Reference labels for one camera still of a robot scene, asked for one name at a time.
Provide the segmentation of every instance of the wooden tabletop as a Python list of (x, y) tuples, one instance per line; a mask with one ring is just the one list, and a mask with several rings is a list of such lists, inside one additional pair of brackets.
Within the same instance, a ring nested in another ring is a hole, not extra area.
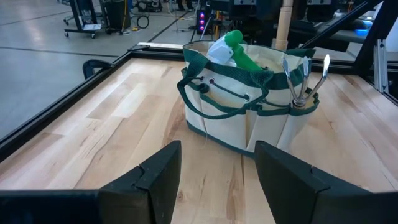
[[(99, 188), (179, 139), (173, 223), (274, 223), (254, 161), (188, 129), (184, 66), (128, 61), (2, 162), (0, 189)], [(398, 189), (398, 108), (356, 76), (330, 75), (319, 94), (291, 153), (374, 192)]]

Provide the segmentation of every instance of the gray floor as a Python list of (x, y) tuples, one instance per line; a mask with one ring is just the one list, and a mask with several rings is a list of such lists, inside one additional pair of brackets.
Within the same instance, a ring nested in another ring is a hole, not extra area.
[[(99, 10), (98, 0), (94, 0)], [(69, 6), (57, 0), (0, 0), (0, 139), (49, 106), (83, 81), (81, 66), (92, 58), (112, 62), (138, 42), (147, 42), (173, 23), (183, 12), (169, 14), (167, 5), (150, 14), (147, 29), (130, 35), (106, 35), (96, 39), (87, 34), (70, 33), (63, 18), (72, 14)], [(193, 13), (163, 31), (153, 42), (186, 44), (192, 36)], [(351, 53), (318, 49), (316, 56), (333, 54), (340, 60), (354, 60)]]

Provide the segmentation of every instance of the canvas tote bag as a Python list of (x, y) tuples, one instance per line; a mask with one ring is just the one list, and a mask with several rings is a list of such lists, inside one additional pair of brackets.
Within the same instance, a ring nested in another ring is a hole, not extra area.
[(282, 59), (289, 63), (294, 89), (299, 94), (303, 57), (312, 57), (315, 51), (294, 49), (285, 53), (241, 44), (263, 68), (247, 71), (209, 61), (204, 55), (212, 44), (199, 41), (183, 46), (187, 67), (182, 70), (177, 88), (185, 102), (188, 127), (248, 156), (253, 156), (258, 140), (288, 152), (319, 101), (315, 94), (302, 108), (292, 104)]

